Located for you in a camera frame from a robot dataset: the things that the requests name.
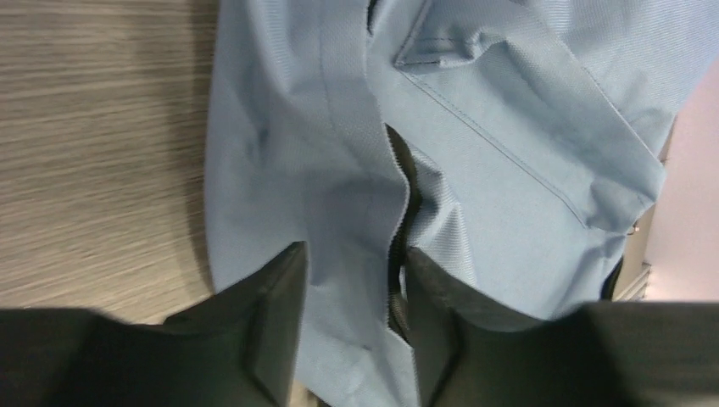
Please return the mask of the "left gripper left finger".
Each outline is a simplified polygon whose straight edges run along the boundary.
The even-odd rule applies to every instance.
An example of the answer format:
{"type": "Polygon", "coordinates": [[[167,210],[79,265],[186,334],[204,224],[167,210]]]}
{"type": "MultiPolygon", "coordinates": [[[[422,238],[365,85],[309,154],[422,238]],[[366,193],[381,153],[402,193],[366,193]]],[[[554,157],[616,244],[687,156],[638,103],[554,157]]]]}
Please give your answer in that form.
{"type": "Polygon", "coordinates": [[[4,406],[285,406],[306,246],[156,325],[83,308],[3,309],[4,406]]]}

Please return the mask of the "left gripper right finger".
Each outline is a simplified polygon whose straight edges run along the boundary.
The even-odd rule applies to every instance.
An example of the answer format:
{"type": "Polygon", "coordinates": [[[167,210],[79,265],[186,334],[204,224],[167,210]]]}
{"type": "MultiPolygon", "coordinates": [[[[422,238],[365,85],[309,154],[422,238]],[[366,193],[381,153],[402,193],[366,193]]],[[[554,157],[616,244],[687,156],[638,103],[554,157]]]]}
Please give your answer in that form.
{"type": "Polygon", "coordinates": [[[424,406],[715,406],[718,306],[599,301],[555,321],[412,248],[409,340],[424,406]]]}

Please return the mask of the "light blue backpack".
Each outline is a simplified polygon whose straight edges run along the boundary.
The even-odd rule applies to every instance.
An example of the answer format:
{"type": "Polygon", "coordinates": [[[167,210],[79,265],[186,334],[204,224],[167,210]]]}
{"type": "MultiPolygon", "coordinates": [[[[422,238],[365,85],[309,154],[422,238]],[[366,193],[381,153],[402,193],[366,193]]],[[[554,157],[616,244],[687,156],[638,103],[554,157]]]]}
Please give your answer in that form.
{"type": "Polygon", "coordinates": [[[298,379],[416,406],[389,325],[404,246],[541,319],[598,298],[717,53],[715,1],[223,1],[213,283],[307,242],[298,379]]]}

